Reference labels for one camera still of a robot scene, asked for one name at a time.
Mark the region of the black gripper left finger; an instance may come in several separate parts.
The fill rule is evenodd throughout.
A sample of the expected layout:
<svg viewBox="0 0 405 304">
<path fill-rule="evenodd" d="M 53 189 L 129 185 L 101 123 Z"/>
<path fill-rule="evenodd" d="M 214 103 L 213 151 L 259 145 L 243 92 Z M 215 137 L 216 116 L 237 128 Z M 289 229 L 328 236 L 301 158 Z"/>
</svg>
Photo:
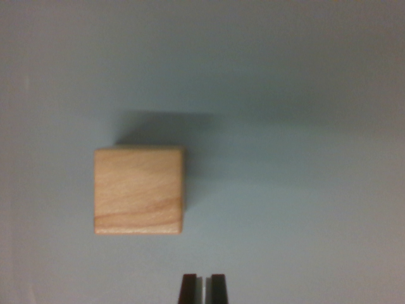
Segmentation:
<svg viewBox="0 0 405 304">
<path fill-rule="evenodd" d="M 201 304 L 203 302 L 203 280 L 197 274 L 184 274 L 178 304 Z"/>
</svg>

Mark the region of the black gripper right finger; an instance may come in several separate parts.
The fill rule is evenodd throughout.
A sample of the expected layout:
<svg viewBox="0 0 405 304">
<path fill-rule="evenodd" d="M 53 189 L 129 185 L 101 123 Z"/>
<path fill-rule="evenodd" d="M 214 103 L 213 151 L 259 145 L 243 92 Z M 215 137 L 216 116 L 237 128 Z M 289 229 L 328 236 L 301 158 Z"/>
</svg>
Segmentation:
<svg viewBox="0 0 405 304">
<path fill-rule="evenodd" d="M 205 287 L 205 304 L 229 304 L 225 274 L 212 274 Z"/>
</svg>

